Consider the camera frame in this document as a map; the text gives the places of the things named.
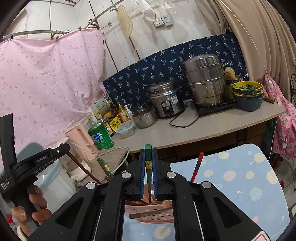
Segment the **operator left hand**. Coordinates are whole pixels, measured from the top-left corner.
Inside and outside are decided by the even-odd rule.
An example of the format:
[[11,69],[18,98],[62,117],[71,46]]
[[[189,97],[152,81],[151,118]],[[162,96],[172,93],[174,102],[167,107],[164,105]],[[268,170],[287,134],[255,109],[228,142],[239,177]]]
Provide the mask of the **operator left hand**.
[[[31,219],[37,221],[39,225],[41,225],[52,215],[52,212],[47,209],[47,201],[43,197],[42,190],[36,185],[34,185],[33,187],[34,188],[32,190],[32,193],[29,194],[29,200],[32,204],[40,207],[41,209],[37,212],[33,212],[31,215]],[[32,232],[26,225],[26,221],[28,219],[26,211],[21,207],[12,207],[11,213],[18,222],[19,237],[24,238],[25,240],[32,234]]]

